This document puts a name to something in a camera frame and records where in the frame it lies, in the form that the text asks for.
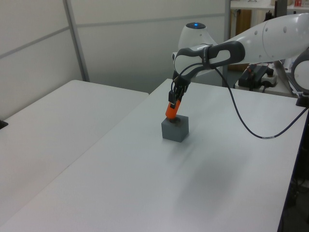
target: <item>table surface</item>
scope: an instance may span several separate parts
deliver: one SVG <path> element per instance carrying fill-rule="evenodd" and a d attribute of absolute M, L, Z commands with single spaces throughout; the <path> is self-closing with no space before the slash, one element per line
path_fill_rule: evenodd
<path fill-rule="evenodd" d="M 71 81 L 5 120 L 9 125 L 0 130 L 0 225 L 147 96 Z"/>
<path fill-rule="evenodd" d="M 306 114 L 261 140 L 226 88 L 191 83 L 179 109 L 189 136 L 162 139 L 171 80 L 79 157 L 1 228 L 14 231 L 275 232 Z M 243 120 L 271 136 L 296 99 L 233 89 Z"/>
<path fill-rule="evenodd" d="M 245 10 L 272 10 L 274 5 L 270 5 L 270 0 L 239 0 L 231 1 L 231 9 L 245 9 Z M 296 11 L 299 13 L 309 12 L 309 7 L 294 7 L 294 3 L 287 7 L 288 11 Z"/>

